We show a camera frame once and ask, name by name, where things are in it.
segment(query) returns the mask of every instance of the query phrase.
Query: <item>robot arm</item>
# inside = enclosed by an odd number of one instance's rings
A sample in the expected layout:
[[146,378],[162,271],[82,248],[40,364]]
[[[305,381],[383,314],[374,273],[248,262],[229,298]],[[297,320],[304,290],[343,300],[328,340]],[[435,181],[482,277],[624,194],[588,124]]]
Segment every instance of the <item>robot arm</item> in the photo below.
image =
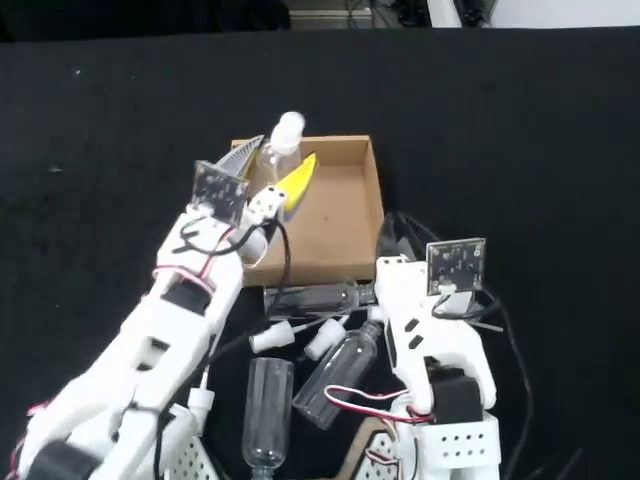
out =
[[93,365],[32,418],[19,478],[150,479],[158,428],[164,471],[197,432],[196,417],[173,405],[176,392],[213,353],[245,263],[264,256],[275,233],[265,226],[302,198],[314,166],[311,156],[290,174],[302,181],[269,186],[246,205],[241,183],[220,184],[228,175],[198,162],[194,199],[212,201],[192,199],[158,251],[148,294]]
[[[427,294],[432,267],[429,258],[404,256],[376,264],[391,368],[408,390],[392,413],[406,416],[411,406],[434,417],[416,426],[396,424],[400,471],[405,480],[497,480],[498,421],[486,411],[496,401],[495,382],[478,333],[464,321],[433,316],[440,295]],[[447,267],[444,277],[449,273]],[[471,291],[453,293],[440,308],[465,312],[471,297]]]

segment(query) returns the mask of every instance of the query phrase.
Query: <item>brown cardboard tray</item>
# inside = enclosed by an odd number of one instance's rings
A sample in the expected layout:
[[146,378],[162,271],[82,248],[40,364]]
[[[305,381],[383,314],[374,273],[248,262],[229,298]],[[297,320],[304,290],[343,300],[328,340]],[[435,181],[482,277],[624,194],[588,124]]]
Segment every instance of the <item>brown cardboard tray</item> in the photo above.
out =
[[[383,220],[371,139],[305,137],[300,149],[303,158],[315,152],[318,165],[303,203],[286,224],[291,244],[289,283],[371,280]],[[245,272],[245,285],[279,283],[283,264],[282,241],[277,239],[264,260]]]

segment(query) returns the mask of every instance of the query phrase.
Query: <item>white bottle cap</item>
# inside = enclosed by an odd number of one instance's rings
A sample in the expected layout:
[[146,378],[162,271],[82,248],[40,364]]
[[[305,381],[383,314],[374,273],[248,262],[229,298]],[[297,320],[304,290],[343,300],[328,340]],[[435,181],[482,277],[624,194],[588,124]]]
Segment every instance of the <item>white bottle cap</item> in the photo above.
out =
[[196,418],[199,437],[202,436],[204,425],[207,422],[207,415],[211,410],[215,397],[216,394],[214,392],[205,388],[192,388],[189,391],[189,411],[193,413],[193,416]]
[[280,155],[291,155],[300,146],[304,130],[304,117],[298,112],[287,112],[271,132],[271,148]]
[[264,332],[249,338],[253,353],[260,353],[270,348],[284,347],[295,342],[296,337],[293,327],[289,322],[278,322]]
[[336,345],[347,331],[340,322],[330,318],[322,324],[318,333],[309,344],[304,347],[304,353],[313,361],[318,361],[331,347]]
[[369,305],[367,307],[367,320],[374,320],[376,322],[384,322],[386,316],[384,310],[380,305]]

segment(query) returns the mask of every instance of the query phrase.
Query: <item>black fabric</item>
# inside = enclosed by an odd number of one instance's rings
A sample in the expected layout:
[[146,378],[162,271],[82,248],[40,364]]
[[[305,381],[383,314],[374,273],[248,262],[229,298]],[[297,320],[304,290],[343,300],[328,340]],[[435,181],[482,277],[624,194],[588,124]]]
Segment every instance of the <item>black fabric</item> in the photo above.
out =
[[[537,399],[520,472],[583,447],[571,478],[633,478],[638,51],[638,29],[0,46],[0,451],[149,287],[193,161],[298,109],[309,134],[372,135],[387,208],[445,238],[488,237],[486,280],[511,311]],[[244,292],[225,337],[260,305]],[[482,336],[507,458],[522,384],[505,337]],[[247,475],[248,362],[244,346],[212,371],[205,443],[233,478]],[[296,388],[311,369],[296,366]],[[384,352],[364,387],[397,387]],[[294,414],[282,478],[335,474],[358,421],[341,414],[324,433]]]

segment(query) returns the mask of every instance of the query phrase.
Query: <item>small glass bottle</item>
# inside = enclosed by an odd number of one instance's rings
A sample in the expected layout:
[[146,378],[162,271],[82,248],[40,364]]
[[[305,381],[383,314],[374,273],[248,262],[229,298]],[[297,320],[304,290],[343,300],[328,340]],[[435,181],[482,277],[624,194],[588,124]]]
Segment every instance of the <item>small glass bottle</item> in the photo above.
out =
[[277,293],[277,288],[267,288],[264,291],[265,311],[276,317],[348,313],[376,301],[372,283],[358,285],[355,282],[342,282],[288,287],[283,289],[278,303],[271,309]]
[[[323,430],[327,430],[340,411],[324,395],[328,385],[357,387],[378,354],[376,339],[382,324],[369,320],[358,330],[352,330],[327,352],[309,379],[293,399],[293,406]],[[335,396],[347,400],[349,394],[337,392]]]
[[293,364],[279,358],[251,362],[242,456],[254,480],[268,480],[287,456]]
[[274,127],[269,140],[261,147],[250,173],[249,197],[275,185],[302,164],[300,142],[304,117],[287,112]]

